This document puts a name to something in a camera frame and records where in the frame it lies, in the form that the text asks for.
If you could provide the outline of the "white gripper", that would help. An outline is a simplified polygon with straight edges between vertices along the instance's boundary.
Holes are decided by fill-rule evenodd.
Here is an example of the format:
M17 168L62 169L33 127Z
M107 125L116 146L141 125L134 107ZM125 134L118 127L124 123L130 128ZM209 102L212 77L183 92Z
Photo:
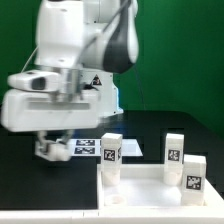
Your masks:
M37 132L37 148L46 150L46 131L66 130L67 144L74 129L95 128L99 123L99 91L81 83L75 71L61 74L30 70L10 75L11 87L3 98L1 124L12 132Z

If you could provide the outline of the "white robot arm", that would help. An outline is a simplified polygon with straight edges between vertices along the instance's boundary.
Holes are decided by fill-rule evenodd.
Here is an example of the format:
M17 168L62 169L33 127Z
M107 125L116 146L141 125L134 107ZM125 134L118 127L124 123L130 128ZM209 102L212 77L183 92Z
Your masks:
M137 12L137 0L42 0L35 68L8 77L2 126L36 132L42 149L66 147L76 129L97 127L99 91L81 76L122 74L136 63Z

